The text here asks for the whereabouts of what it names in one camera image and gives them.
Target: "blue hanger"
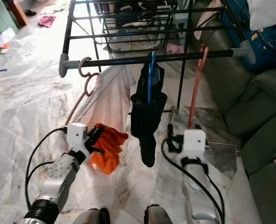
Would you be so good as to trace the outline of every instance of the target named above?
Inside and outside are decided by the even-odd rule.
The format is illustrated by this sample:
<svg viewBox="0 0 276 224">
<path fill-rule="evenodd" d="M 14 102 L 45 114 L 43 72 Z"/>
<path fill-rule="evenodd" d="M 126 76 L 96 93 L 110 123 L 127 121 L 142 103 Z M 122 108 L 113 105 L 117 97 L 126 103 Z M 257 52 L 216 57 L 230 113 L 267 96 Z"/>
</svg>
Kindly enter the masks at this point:
<svg viewBox="0 0 276 224">
<path fill-rule="evenodd" d="M 151 64 L 149 65 L 149 74 L 148 74 L 148 103 L 149 104 L 151 102 L 151 82 L 152 82 L 153 68 L 155 65 L 155 58 L 156 58 L 156 53 L 152 52 L 152 60 L 151 60 Z"/>
</svg>

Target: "black rack frame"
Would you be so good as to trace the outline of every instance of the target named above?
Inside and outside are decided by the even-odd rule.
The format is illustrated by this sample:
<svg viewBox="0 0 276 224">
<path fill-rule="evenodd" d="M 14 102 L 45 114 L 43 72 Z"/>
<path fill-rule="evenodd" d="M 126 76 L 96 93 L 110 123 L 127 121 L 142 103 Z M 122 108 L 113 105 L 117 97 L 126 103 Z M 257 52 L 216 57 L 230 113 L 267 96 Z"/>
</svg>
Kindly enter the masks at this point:
<svg viewBox="0 0 276 224">
<path fill-rule="evenodd" d="M 139 64 L 139 63 L 149 63 L 151 61 L 151 58 L 149 56 L 140 56 L 140 57 L 125 57 L 125 58 L 118 58 L 118 59 L 111 59 L 112 58 L 112 52 L 110 51 L 109 44 L 110 42 L 108 41 L 108 37 L 115 37 L 115 36 L 134 36 L 134 35 L 152 35 L 152 34 L 166 34 L 165 38 L 155 38 L 155 39 L 145 39 L 145 40 L 128 40 L 128 41 L 119 41 L 119 42 L 112 42 L 112 43 L 127 43 L 127 42 L 144 42 L 144 41 L 158 41 L 162 40 L 164 41 L 163 44 L 163 55 L 157 55 L 156 56 L 156 62 L 167 62 L 167 61 L 182 61 L 182 67 L 181 67 L 181 74 L 180 74 L 180 83 L 179 83 L 179 89 L 178 89 L 178 98 L 177 98 L 177 109 L 180 106 L 180 99 L 181 99 L 181 92 L 182 92 L 182 87 L 183 87 L 183 79 L 184 79 L 184 70 L 185 70 L 185 63 L 186 60 L 192 60 L 192 59 L 200 59 L 203 57 L 203 52 L 191 52 L 187 53 L 188 49 L 188 43 L 191 42 L 191 34 L 194 31 L 197 30 L 217 30 L 217 29 L 234 29 L 240 42 L 244 43 L 246 42 L 245 35 L 239 26 L 239 24 L 236 21 L 236 18 L 227 2 L 227 0 L 221 0 L 223 6 L 222 7 L 216 7 L 216 8 L 193 8 L 193 3 L 194 0 L 190 0 L 189 2 L 189 7 L 188 9 L 185 10 L 158 10 L 156 12 L 151 12 L 151 11 L 143 11 L 141 13 L 136 13 L 136 12 L 130 12 L 130 13 L 119 13 L 119 14 L 114 14 L 114 13 L 105 13 L 101 9 L 101 4 L 103 3 L 108 3 L 108 4 L 114 4 L 116 1 L 115 0 L 71 0 L 70 3 L 70 9 L 69 9 L 69 15 L 68 15 L 68 20 L 67 20 L 67 27 L 66 27 L 66 32 L 65 32 L 65 39 L 64 39 L 64 46 L 63 46 L 63 52 L 60 58 L 60 67 L 59 67 L 59 74 L 61 77 L 64 77 L 66 75 L 66 72 L 68 69 L 76 69 L 78 68 L 79 61 L 69 61 L 68 57 L 68 52 L 69 52 L 69 44 L 70 40 L 72 39 L 83 39 L 83 38 L 90 38 L 93 39 L 94 41 L 94 48 L 95 48 L 95 54 L 97 60 L 90 60 L 86 61 L 83 64 L 83 67 L 98 67 L 99 71 L 101 72 L 101 66 L 108 66 L 108 65 L 123 65 L 123 64 Z M 88 10 L 88 16 L 86 17 L 74 17 L 73 12 L 74 12 L 74 7 L 76 4 L 81 4 L 81 3 L 86 3 L 87 5 L 87 10 Z M 93 3 L 98 3 L 100 6 L 100 12 L 96 16 L 91 16 L 91 10 L 90 10 L 90 4 Z M 209 11 L 215 11 L 215 12 L 226 12 L 231 20 L 232 25 L 231 26 L 212 26 L 212 27 L 193 27 L 192 21 L 191 21 L 191 15 L 192 13 L 200 13 L 200 12 L 209 12 Z M 181 13 L 189 13 L 188 14 L 188 24 L 186 29 L 174 29 L 172 28 L 172 15 L 174 14 L 181 14 Z M 126 29 L 124 27 L 114 27 L 114 28 L 109 28 L 108 24 L 111 22 L 114 23 L 113 20 L 111 19 L 116 19 L 116 18 L 129 18 L 129 17 L 136 17 L 138 15 L 144 16 L 144 15 L 166 15 L 163 18 L 153 18 L 151 17 L 150 20 L 166 20 L 166 24 L 161 24 L 157 25 L 157 27 L 161 27 L 162 25 L 165 26 L 165 29 L 163 30 L 148 30 L 148 31 L 141 31 L 137 30 L 135 32 L 127 32 L 127 33 L 109 33 L 110 30 L 118 30 L 118 29 Z M 95 34 L 94 33 L 94 28 L 93 28 L 93 19 L 103 19 L 103 33 L 102 34 Z M 83 35 L 83 36 L 71 36 L 71 27 L 72 23 L 75 22 L 77 23 L 77 20 L 89 20 L 90 21 L 90 26 L 91 26 L 91 34 L 88 35 Z M 178 38 L 170 38 L 169 34 L 170 33 L 186 33 L 185 36 L 185 45 L 184 45 L 184 52 L 183 54 L 173 54 L 173 55 L 166 55 L 166 47 L 167 43 L 170 39 L 178 39 Z M 97 42 L 95 41 L 95 38 L 98 37 L 104 37 L 106 42 L 102 44 L 106 44 L 108 47 L 109 51 L 109 56 L 110 59 L 107 60 L 100 60 L 99 59 L 99 53 L 98 53 L 98 48 L 97 48 Z M 246 44 L 246 46 L 243 48 L 242 44 L 240 48 L 237 49 L 228 49 L 228 50 L 215 50 L 215 51 L 210 51 L 208 53 L 208 58 L 214 58 L 214 57 L 232 57 L 232 56 L 249 56 L 249 45 Z M 156 49 L 141 49 L 141 50 L 129 50 L 129 51 L 122 51 L 122 53 L 125 52 L 137 52 L 137 51 L 153 51 Z"/>
</svg>

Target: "orange towel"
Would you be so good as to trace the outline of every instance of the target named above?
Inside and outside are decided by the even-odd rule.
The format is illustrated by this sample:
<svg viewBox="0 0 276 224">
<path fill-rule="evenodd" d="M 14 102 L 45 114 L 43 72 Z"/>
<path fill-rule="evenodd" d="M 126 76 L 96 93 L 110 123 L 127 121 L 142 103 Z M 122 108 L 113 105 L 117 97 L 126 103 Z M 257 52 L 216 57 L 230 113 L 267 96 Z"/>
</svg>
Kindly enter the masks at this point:
<svg viewBox="0 0 276 224">
<path fill-rule="evenodd" d="M 89 162 L 97 164 L 105 174 L 109 175 L 119 164 L 119 153 L 122 152 L 120 146 L 128 139 L 128 134 L 120 133 L 103 124 L 96 124 L 97 128 L 100 126 L 104 126 L 105 130 L 94 147 L 103 149 L 105 154 L 92 153 Z"/>
</svg>

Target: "metal rack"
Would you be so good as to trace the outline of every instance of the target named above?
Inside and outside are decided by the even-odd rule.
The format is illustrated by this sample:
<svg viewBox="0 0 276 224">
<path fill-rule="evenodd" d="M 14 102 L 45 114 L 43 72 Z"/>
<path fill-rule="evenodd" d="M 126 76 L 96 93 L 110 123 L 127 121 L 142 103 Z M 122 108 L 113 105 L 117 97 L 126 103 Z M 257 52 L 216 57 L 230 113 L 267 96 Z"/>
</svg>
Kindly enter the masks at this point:
<svg viewBox="0 0 276 224">
<path fill-rule="evenodd" d="M 194 0 L 190 0 L 188 9 L 185 10 L 176 10 L 176 2 L 173 1 L 174 4 L 169 9 L 161 9 L 157 10 L 155 12 L 151 11 L 142 11 L 142 12 L 130 12 L 130 13 L 112 13 L 112 12 L 104 12 L 102 10 L 102 4 L 115 4 L 116 0 L 71 0 L 70 3 L 70 9 L 69 9 L 69 15 L 67 20 L 67 27 L 65 32 L 65 39 L 64 39 L 64 46 L 63 46 L 63 52 L 61 54 L 60 58 L 60 67 L 59 67 L 59 74 L 61 77 L 64 77 L 66 75 L 66 72 L 68 69 L 76 69 L 78 68 L 79 61 L 69 61 L 69 44 L 70 40 L 72 39 L 93 39 L 94 43 L 94 49 L 95 49 L 95 55 L 97 60 L 90 60 L 86 61 L 83 64 L 83 67 L 98 67 L 99 71 L 101 72 L 101 66 L 108 66 L 108 65 L 123 65 L 123 64 L 139 64 L 139 63 L 149 63 L 150 57 L 149 56 L 136 56 L 136 57 L 124 57 L 124 58 L 118 58 L 113 59 L 112 54 L 118 54 L 118 53 L 128 53 L 128 52 L 141 52 L 141 51 L 155 51 L 159 50 L 162 54 L 156 56 L 156 62 L 168 62 L 168 61 L 182 61 L 182 67 L 181 67 L 181 74 L 180 74 L 180 83 L 179 83 L 179 89 L 178 89 L 178 98 L 177 98 L 177 108 L 180 106 L 180 99 L 181 99 L 181 92 L 183 87 L 183 79 L 184 79 L 184 69 L 185 69 L 185 62 L 186 60 L 192 60 L 192 59 L 200 59 L 203 57 L 203 52 L 191 52 L 187 53 L 188 49 L 188 43 L 191 42 L 191 35 L 194 31 L 198 30 L 217 30 L 217 29 L 234 29 L 240 42 L 241 47 L 236 49 L 227 49 L 227 50 L 215 50 L 210 51 L 208 53 L 208 58 L 214 58 L 214 57 L 246 57 L 249 61 L 255 62 L 255 55 L 253 54 L 252 48 L 250 43 L 246 40 L 245 35 L 239 26 L 239 24 L 236 22 L 236 18 L 234 17 L 234 14 L 227 2 L 227 0 L 221 0 L 223 6 L 222 7 L 216 7 L 216 8 L 193 8 Z M 82 4 L 85 3 L 88 10 L 88 16 L 86 17 L 74 17 L 73 12 L 76 4 Z M 96 16 L 91 15 L 91 6 L 94 6 L 94 4 L 98 4 L 99 10 L 98 14 Z M 193 27 L 192 21 L 191 21 L 191 15 L 192 13 L 201 13 L 201 12 L 209 12 L 209 11 L 215 11 L 215 12 L 225 12 L 228 14 L 232 25 L 231 26 L 211 26 L 211 27 Z M 178 26 L 176 26 L 176 21 L 174 21 L 174 15 L 175 14 L 182 14 L 182 13 L 188 13 L 188 23 L 186 29 L 180 29 Z M 152 23 L 152 25 L 148 26 L 148 30 L 140 30 L 139 28 L 142 27 L 135 27 L 137 30 L 130 31 L 130 32 L 111 32 L 116 30 L 125 30 L 124 27 L 119 27 L 118 24 L 116 24 L 116 20 L 120 19 L 128 19 L 128 18 L 145 18 L 147 19 L 143 21 L 159 21 L 160 24 Z M 102 34 L 95 34 L 94 28 L 93 28 L 93 22 L 92 20 L 98 19 L 99 21 L 102 21 Z M 71 36 L 71 27 L 73 23 L 77 23 L 78 20 L 89 20 L 90 26 L 91 26 L 91 34 L 82 35 L 82 36 Z M 161 35 L 163 34 L 164 37 L 162 38 L 149 38 L 149 39 L 142 39 L 142 40 L 132 40 L 130 37 L 132 36 L 138 36 L 138 35 Z M 176 34 L 176 37 L 170 37 L 170 34 Z M 109 38 L 111 37 L 121 37 L 125 36 L 128 37 L 127 40 L 123 41 L 117 41 L 117 42 L 110 42 Z M 104 46 L 106 45 L 109 51 L 110 59 L 107 60 L 100 60 L 99 58 L 99 52 L 97 48 L 97 43 L 95 41 L 95 38 L 104 38 L 105 42 L 102 42 Z M 166 54 L 166 47 L 167 43 L 170 39 L 184 39 L 185 45 L 184 45 L 184 52 L 183 54 L 173 54 L 173 55 L 167 55 Z M 112 50 L 110 47 L 110 44 L 116 44 L 116 43 L 137 43 L 137 42 L 151 42 L 151 41 L 162 41 L 163 44 L 161 44 L 160 48 L 153 48 L 153 49 L 138 49 L 138 50 L 126 50 L 126 51 L 115 51 Z"/>
</svg>

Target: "blue bag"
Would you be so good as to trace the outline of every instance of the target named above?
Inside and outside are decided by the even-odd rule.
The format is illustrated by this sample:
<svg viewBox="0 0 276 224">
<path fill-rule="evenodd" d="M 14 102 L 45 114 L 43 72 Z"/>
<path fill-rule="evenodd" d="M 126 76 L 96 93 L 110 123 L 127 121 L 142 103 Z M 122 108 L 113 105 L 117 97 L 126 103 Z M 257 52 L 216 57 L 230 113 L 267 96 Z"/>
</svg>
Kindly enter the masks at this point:
<svg viewBox="0 0 276 224">
<path fill-rule="evenodd" d="M 231 9 L 241 26 L 247 40 L 250 41 L 256 56 L 256 63 L 250 64 L 244 60 L 245 67 L 252 72 L 262 72 L 276 68 L 276 25 L 258 31 L 250 30 L 250 14 L 247 0 L 228 0 Z M 226 13 L 222 15 L 224 25 L 231 25 Z M 240 41 L 234 30 L 229 31 L 236 47 Z"/>
</svg>

